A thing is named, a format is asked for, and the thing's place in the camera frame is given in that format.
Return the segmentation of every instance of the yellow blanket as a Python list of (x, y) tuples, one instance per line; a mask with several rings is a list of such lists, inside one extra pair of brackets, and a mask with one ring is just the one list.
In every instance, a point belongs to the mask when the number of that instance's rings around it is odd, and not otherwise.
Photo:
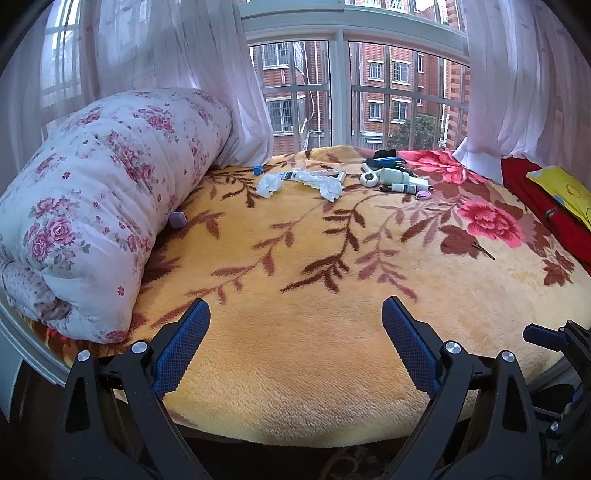
[[(329, 203), (295, 182), (271, 198), (250, 169), (212, 171), (165, 230), (146, 267), (124, 345), (89, 346), (33, 328), (71, 362), (151, 339), (195, 297), (211, 327), (178, 390), (173, 418), (205, 432), (279, 445), (343, 446), (409, 434), (427, 398), (381, 325), (398, 296), (443, 340), (515, 352), (527, 377), (558, 355), (522, 340), (537, 322), (591, 325), (591, 278), (521, 202), (444, 152), (402, 153), (435, 185), (430, 200), (366, 189), (361, 153), (333, 147), (277, 157), (265, 171), (338, 167)], [(495, 260), (472, 246), (478, 239)]]

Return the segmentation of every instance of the curtain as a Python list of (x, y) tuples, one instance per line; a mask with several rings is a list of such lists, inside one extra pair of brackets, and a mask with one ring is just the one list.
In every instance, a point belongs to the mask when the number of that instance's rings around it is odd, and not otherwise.
[(0, 194), (43, 142), (39, 76), (50, 11), (31, 27), (0, 77)]
[(463, 0), (467, 137), (454, 153), (502, 183), (501, 157), (558, 165), (591, 188), (591, 68), (541, 0)]
[(220, 167), (261, 165), (272, 154), (271, 122), (235, 1), (55, 0), (0, 85), (0, 141), (11, 146), (0, 192), (69, 115), (131, 89), (201, 88), (230, 107)]

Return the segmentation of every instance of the rolled comforter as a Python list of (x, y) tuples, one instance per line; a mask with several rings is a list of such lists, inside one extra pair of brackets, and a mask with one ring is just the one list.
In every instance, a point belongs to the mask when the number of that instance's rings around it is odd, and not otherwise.
[(71, 116), (0, 197), (10, 305), (73, 339), (124, 340), (155, 236), (231, 123), (218, 100), (180, 88), (119, 93)]

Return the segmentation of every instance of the floral comforter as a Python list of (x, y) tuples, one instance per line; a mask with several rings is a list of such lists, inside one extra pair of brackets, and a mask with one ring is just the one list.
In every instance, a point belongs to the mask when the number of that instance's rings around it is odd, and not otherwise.
[(430, 178), (430, 200), (366, 189), (358, 178), (368, 154), (321, 148), (264, 167), (344, 170), (334, 203), (297, 182), (263, 199), (252, 169), (209, 171), (180, 207), (189, 224), (157, 238), (124, 343), (34, 330), (67, 362), (86, 348), (111, 355), (150, 340), (201, 297), (211, 326), (164, 397), (175, 421), (330, 447), (409, 434), (425, 408), (381, 324), (389, 296), (471, 353), (510, 349), (528, 378), (558, 354), (525, 343), (526, 325), (591, 326), (591, 277), (507, 190), (429, 151), (401, 155)]
[(193, 89), (120, 93), (70, 117), (0, 198), (10, 305), (70, 338), (124, 340), (156, 234), (230, 126)]

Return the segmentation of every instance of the bolt head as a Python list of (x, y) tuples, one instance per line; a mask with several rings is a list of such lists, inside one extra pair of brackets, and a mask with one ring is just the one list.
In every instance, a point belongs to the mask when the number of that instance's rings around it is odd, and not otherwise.
[(76, 358), (79, 362), (86, 362), (90, 358), (90, 352), (88, 350), (82, 350), (81, 352), (78, 352)]
[(515, 355), (513, 355), (513, 353), (511, 353), (509, 351), (504, 351), (501, 354), (501, 357), (503, 358), (503, 360), (505, 362), (514, 362), (515, 361)]
[(131, 351), (133, 353), (144, 353), (148, 349), (148, 344), (146, 342), (135, 342), (131, 346)]
[(455, 355), (462, 351), (462, 347), (456, 342), (447, 342), (445, 344), (445, 350)]

